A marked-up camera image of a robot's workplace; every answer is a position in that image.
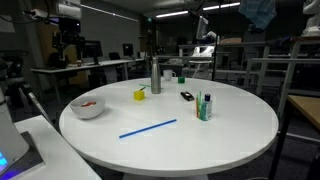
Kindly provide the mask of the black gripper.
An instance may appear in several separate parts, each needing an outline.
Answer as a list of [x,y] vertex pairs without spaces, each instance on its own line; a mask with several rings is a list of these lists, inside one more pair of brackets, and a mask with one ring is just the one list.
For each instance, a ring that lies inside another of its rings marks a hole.
[[59,30],[52,34],[52,47],[58,51],[61,61],[65,60],[65,48],[73,45],[76,48],[76,56],[78,60],[82,59],[82,51],[85,46],[85,38],[80,36],[81,23],[77,19],[59,17]]

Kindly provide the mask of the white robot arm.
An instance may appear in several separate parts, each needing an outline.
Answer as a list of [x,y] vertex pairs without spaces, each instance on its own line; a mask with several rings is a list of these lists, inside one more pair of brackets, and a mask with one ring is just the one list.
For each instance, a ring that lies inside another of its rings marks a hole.
[[57,50],[59,59],[65,60],[65,49],[73,45],[77,50],[77,58],[81,57],[85,38],[80,36],[82,8],[81,0],[57,0],[56,16],[40,9],[25,10],[24,15],[37,22],[56,25],[59,30],[52,33],[52,47]]

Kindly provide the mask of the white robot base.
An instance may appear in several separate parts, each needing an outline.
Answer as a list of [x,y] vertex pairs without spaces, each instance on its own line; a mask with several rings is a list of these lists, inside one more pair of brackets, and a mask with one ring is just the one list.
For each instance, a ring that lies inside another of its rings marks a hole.
[[0,174],[4,174],[28,150],[29,144],[13,124],[6,98],[0,88]]

